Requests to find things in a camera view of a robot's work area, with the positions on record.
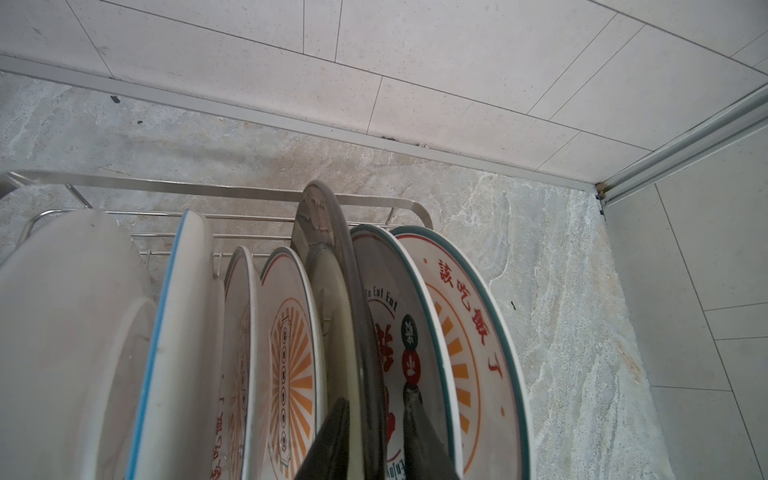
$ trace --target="dish rack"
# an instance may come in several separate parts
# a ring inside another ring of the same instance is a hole
[[[166,180],[147,180],[129,177],[71,174],[48,170],[14,170],[0,174],[0,199],[20,188],[41,185],[60,185],[65,187],[67,191],[77,200],[77,202],[82,205],[81,208],[94,207],[85,197],[85,195],[83,195],[83,193],[78,189],[78,187],[97,187],[108,189],[110,192],[114,190],[133,190],[143,191],[145,193],[181,194],[192,195],[196,197],[215,197],[220,199],[266,200],[268,202],[294,204],[298,204],[300,202],[302,194],[301,190],[279,190],[274,188],[261,187],[235,187],[230,185],[193,184]],[[336,194],[336,199],[339,201],[339,204],[343,206],[389,208],[389,215],[387,216],[386,220],[383,223],[374,223],[379,227],[386,229],[399,227],[398,224],[392,223],[392,219],[395,216],[395,212],[398,209],[402,209],[413,212],[421,220],[425,227],[429,229],[433,228],[432,218],[429,216],[429,212],[424,208],[424,206],[414,200],[407,200],[398,197],[378,197],[374,195],[355,194]],[[18,236],[17,245],[20,245],[29,238],[35,228],[35,225],[37,225],[39,222],[48,219],[49,217],[64,214],[73,210],[77,209],[54,207],[43,210],[40,213],[34,215],[27,221],[26,225],[24,225],[24,228]],[[104,211],[108,214],[115,215],[118,218],[143,217],[144,219],[180,219],[184,214],[183,211],[142,209]],[[293,223],[294,221],[293,217],[278,217],[270,215],[201,213],[208,219],[225,220],[227,223],[234,221],[245,221],[285,225],[287,223]],[[348,221],[347,223],[351,227],[354,227],[355,225],[359,225],[362,222]],[[174,231],[171,232],[129,231],[129,233],[131,238],[134,240],[151,238],[172,239],[176,236],[175,230],[176,229],[174,228]],[[258,242],[262,242],[262,245],[266,242],[290,242],[290,236],[232,233],[231,230],[225,232],[214,231],[214,239],[245,240],[251,244],[257,243],[256,245],[253,245],[253,248],[250,248],[253,252],[253,257],[264,259],[270,255],[273,248],[270,248],[268,251],[263,251],[263,247],[259,247]],[[169,250],[153,250],[151,248],[144,248],[141,250],[141,256],[146,259],[147,268],[149,267],[151,257],[167,257],[169,255]],[[229,258],[231,256],[232,253],[224,251],[214,253],[214,258],[219,260],[217,264],[217,271],[219,273],[221,271],[222,259]]]

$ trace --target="red circle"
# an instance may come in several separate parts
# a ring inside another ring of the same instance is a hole
[[[419,354],[415,350],[403,350],[402,374],[406,376],[406,382],[416,385],[422,377],[422,364],[419,362]]]

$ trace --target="ceramic plate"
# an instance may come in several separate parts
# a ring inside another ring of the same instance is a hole
[[[128,480],[196,478],[210,467],[219,385],[212,242],[205,217],[184,212],[157,308]]]
[[[248,412],[255,388],[250,354],[257,321],[258,277],[247,248],[235,249],[224,278],[223,353],[210,477],[241,480],[250,474],[253,418]]]
[[[464,477],[533,478],[525,384],[488,287],[434,231],[398,227],[392,234],[419,266],[442,324],[456,384]]]
[[[154,308],[131,237],[98,210],[53,219],[2,264],[4,478],[114,478],[146,360],[130,358],[146,348],[133,340],[148,338]]]
[[[403,414],[406,390],[416,391],[456,471],[462,438],[453,371],[432,299],[418,267],[388,231],[352,229],[362,284],[379,339],[387,406],[387,478],[405,478]]]
[[[304,189],[291,248],[304,263],[323,319],[326,404],[349,400],[348,478],[382,478],[386,407],[376,331],[344,214],[322,182]]]
[[[326,372],[309,278],[290,248],[276,249],[261,275],[259,334],[270,338],[267,451],[262,478],[290,480],[326,415]]]

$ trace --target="blue rim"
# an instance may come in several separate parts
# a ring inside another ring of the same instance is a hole
[[[147,412],[147,400],[149,398],[149,387],[152,383],[152,372],[154,371],[154,357],[157,353],[157,342],[160,338],[160,330],[163,324],[163,315],[165,313],[165,302],[168,297],[168,286],[170,284],[170,276],[174,271],[174,261],[176,260],[176,250],[179,246],[179,239],[181,238],[181,231],[184,228],[184,220],[187,218],[189,210],[185,210],[181,216],[181,222],[179,223],[179,229],[176,231],[176,240],[174,246],[170,250],[170,259],[168,260],[168,268],[165,271],[165,280],[163,281],[163,293],[160,295],[160,305],[157,306],[157,317],[154,321],[154,329],[152,331],[152,343],[149,348],[149,357],[147,358],[147,370],[144,372],[144,382],[141,384],[141,396],[139,397],[139,405],[136,411],[136,425],[134,426],[134,441],[131,445],[131,454],[128,457],[128,470],[125,473],[126,480],[134,480],[136,475],[136,462],[139,456],[139,449],[141,447],[141,433],[144,430],[144,416]]]
[[[496,311],[496,308],[493,307],[493,302],[491,301],[489,293],[483,287],[480,279],[475,275],[475,269],[472,267],[472,264],[469,262],[469,260],[467,260],[461,252],[459,252],[440,234],[428,228],[418,227],[416,225],[397,227],[393,229],[391,233],[395,237],[407,233],[412,235],[419,235],[439,244],[451,255],[451,257],[453,257],[453,260],[456,261],[462,270],[464,270],[464,273],[469,278],[469,281],[475,285],[475,289],[480,293],[481,300],[485,304],[485,309],[488,311],[488,314],[491,317],[491,321],[493,322],[493,327],[497,332],[497,336],[499,339],[503,339],[500,341],[500,343],[502,345],[504,357],[507,361],[507,370],[509,370],[510,376],[514,380],[512,382],[512,391],[515,394],[515,410],[517,410],[518,421],[520,425],[520,451],[523,464],[521,470],[523,474],[523,480],[531,480],[531,445],[529,442],[530,432],[528,430],[528,417],[525,414],[525,401],[523,400],[523,392],[521,387],[521,385],[523,385],[522,379],[518,377],[517,362],[515,361],[516,358],[514,355],[512,355],[512,350],[509,346],[509,342],[511,342],[511,340],[507,339],[503,334],[498,334],[499,332],[504,332],[502,327],[502,319],[498,316],[499,314]]]
[[[381,234],[382,230],[383,229],[381,229],[379,227],[375,227],[373,225],[367,225],[367,224],[363,223],[363,224],[358,225],[357,227],[352,228],[351,234],[354,235],[355,233],[357,233],[359,231],[366,231],[366,232],[370,232],[370,233],[375,233],[378,236],[378,238],[382,239],[387,245],[389,245],[397,253],[397,255],[400,257],[400,259],[402,261],[402,265],[405,266],[405,268],[408,270],[408,273],[410,274],[411,278],[415,279],[416,278],[416,274],[413,271],[413,269],[411,268],[410,263],[403,258],[403,251],[404,251],[404,249],[403,249],[402,245],[400,245],[399,243],[393,243],[392,242],[392,238],[387,237],[386,235],[382,235]],[[428,313],[429,312],[429,303],[426,301],[426,298],[425,298],[425,295],[428,295],[428,293],[427,292],[422,292],[421,289],[419,289],[419,288],[415,288],[415,290],[419,294],[419,301],[422,304],[422,308],[424,309],[424,311],[426,313]],[[431,321],[428,321],[427,323],[429,324],[429,335],[432,337],[432,345],[435,347],[435,351],[438,351],[439,350],[438,349],[438,340],[437,340],[437,333],[435,331],[435,326],[433,325],[433,323]],[[445,368],[444,368],[444,366],[442,365],[441,362],[439,362],[439,367],[440,368],[438,368],[438,371],[440,372],[440,383],[442,384],[442,401],[443,401],[443,405],[445,405],[445,426],[448,429],[448,437],[450,439],[450,441],[448,442],[448,455],[451,458],[451,460],[453,460],[454,463],[455,463],[456,457],[455,457],[455,452],[454,452],[454,449],[453,449],[453,438],[454,438],[453,419],[451,418],[451,414],[450,414],[451,410],[448,408],[448,406],[450,405],[450,399],[448,397],[449,391],[448,391],[447,381],[445,379]]]

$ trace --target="gray stone surface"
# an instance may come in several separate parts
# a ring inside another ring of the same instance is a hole
[[[0,74],[0,165],[297,190],[318,177],[338,192],[417,200],[475,262],[502,307],[530,396],[538,478],[674,478],[593,195],[128,98],[115,104],[108,94],[11,74]],[[291,216],[293,207],[83,191],[108,208]],[[27,218],[54,205],[77,206],[58,187],[0,200],[0,257]],[[384,221],[388,212],[347,213]],[[395,218],[414,221],[408,212]],[[124,223],[175,228],[146,222]],[[170,241],[151,248],[168,250]],[[158,289],[163,262],[151,261]]]

